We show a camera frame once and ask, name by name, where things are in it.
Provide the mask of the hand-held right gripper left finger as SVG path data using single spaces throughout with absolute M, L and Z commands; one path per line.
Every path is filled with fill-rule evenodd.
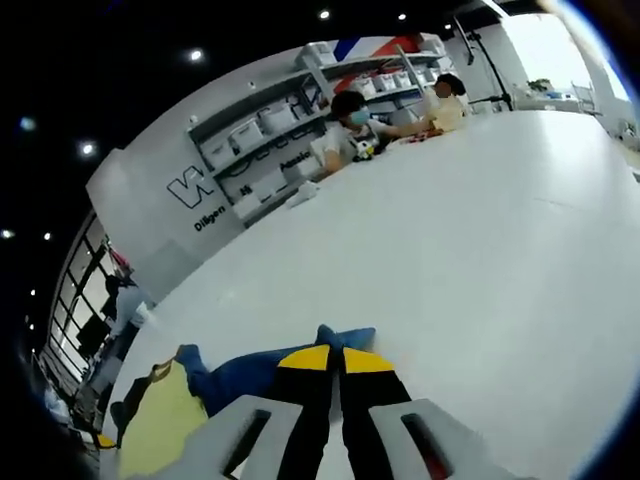
M 199 348 L 189 344 L 179 347 L 176 361 L 185 368 L 190 393 L 211 417 L 243 396 L 300 406 L 278 477 L 314 479 L 329 437 L 333 375 L 329 357 L 327 344 L 303 345 L 243 355 L 210 371 Z

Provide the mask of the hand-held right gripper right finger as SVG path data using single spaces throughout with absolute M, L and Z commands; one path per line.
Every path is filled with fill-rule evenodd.
M 383 357 L 342 350 L 343 440 L 357 479 L 504 479 L 479 435 L 413 399 Z

